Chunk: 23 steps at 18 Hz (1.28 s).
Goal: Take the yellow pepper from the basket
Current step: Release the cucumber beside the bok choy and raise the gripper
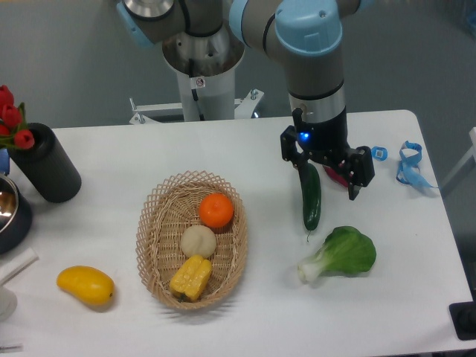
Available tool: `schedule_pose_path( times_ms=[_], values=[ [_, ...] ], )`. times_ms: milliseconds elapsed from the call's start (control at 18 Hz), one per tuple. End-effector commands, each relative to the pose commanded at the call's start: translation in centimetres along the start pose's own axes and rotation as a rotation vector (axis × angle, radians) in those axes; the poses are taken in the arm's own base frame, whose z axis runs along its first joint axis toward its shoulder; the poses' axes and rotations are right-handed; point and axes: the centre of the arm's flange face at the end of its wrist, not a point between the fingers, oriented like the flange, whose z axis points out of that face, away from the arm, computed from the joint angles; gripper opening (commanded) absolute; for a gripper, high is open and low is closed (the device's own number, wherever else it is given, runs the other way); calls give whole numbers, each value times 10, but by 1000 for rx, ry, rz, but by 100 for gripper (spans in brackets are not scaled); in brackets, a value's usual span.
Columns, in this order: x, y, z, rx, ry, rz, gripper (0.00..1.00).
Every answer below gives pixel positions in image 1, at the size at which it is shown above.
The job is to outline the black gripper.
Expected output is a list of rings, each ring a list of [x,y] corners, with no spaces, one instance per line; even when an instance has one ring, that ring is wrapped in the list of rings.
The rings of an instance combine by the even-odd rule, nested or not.
[[[347,112],[321,123],[308,123],[301,108],[292,111],[293,124],[280,135],[282,159],[297,170],[301,192],[309,180],[308,160],[329,167],[348,183],[349,200],[354,201],[361,187],[371,183],[375,170],[371,148],[352,148],[347,141]]]

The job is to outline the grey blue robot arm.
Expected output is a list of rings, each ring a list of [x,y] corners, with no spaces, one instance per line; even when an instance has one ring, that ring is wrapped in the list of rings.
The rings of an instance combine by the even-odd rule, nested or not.
[[[330,168],[350,199],[374,176],[368,147],[347,141],[341,20],[364,1],[119,1],[135,41],[160,44],[176,73],[184,119],[234,117],[234,72],[252,48],[286,77],[293,125],[281,135],[283,159]]]

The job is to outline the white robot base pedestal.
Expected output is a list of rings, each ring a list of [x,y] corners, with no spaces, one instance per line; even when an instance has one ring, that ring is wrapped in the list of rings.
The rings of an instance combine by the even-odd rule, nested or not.
[[[182,32],[162,42],[164,60],[176,75],[179,103],[135,105],[131,124],[169,121],[180,116],[185,122],[258,118],[264,98],[252,89],[243,98],[235,96],[235,71],[245,46],[227,23],[211,36]]]

